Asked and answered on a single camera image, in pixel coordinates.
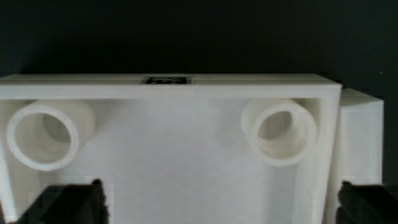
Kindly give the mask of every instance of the white plastic box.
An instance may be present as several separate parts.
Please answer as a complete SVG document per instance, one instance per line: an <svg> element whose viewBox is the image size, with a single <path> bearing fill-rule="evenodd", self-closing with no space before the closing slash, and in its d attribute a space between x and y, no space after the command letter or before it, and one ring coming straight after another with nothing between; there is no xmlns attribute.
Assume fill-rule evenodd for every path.
<svg viewBox="0 0 398 224"><path fill-rule="evenodd" d="M151 85L183 77L186 84ZM110 223L320 224L341 86L295 75L35 75L0 80L0 196L7 222L51 184L105 184ZM252 99L286 98L311 112L316 146L296 165L272 166L241 131ZM80 99L96 133L51 172L16 160L5 126L35 100Z"/></svg>

